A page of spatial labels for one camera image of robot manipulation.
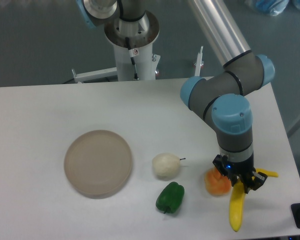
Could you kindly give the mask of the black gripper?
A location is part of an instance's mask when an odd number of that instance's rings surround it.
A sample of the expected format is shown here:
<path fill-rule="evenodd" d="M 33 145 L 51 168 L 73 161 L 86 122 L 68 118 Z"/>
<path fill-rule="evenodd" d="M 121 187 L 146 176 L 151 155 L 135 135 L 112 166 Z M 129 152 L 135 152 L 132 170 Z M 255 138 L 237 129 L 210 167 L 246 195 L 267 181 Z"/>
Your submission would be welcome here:
<path fill-rule="evenodd" d="M 218 154 L 212 161 L 217 171 L 230 180 L 231 186 L 234 187 L 238 182 L 238 177 L 243 182 L 244 192 L 249 193 L 250 190 L 256 191 L 263 186 L 267 180 L 267 175 L 263 172 L 254 172 L 254 154 L 243 161 L 229 161 L 226 155 Z"/>

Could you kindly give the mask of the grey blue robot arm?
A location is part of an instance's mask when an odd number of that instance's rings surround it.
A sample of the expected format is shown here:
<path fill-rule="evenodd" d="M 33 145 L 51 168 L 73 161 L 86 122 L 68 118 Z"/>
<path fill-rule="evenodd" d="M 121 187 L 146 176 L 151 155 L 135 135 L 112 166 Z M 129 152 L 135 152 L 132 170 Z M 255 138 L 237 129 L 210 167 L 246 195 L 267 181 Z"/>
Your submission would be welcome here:
<path fill-rule="evenodd" d="M 220 153 L 213 160 L 232 186 L 246 193 L 260 188 L 267 174 L 254 167 L 252 111 L 246 96 L 270 83 L 275 67 L 265 55 L 255 55 L 221 0 L 190 0 L 194 16 L 223 66 L 223 73 L 204 79 L 190 77 L 180 98 L 217 137 Z M 79 0 L 85 22 L 104 26 L 113 45 L 116 67 L 99 76 L 117 75 L 119 81 L 153 80 L 159 57 L 152 53 L 159 35 L 157 18 L 142 0 Z"/>

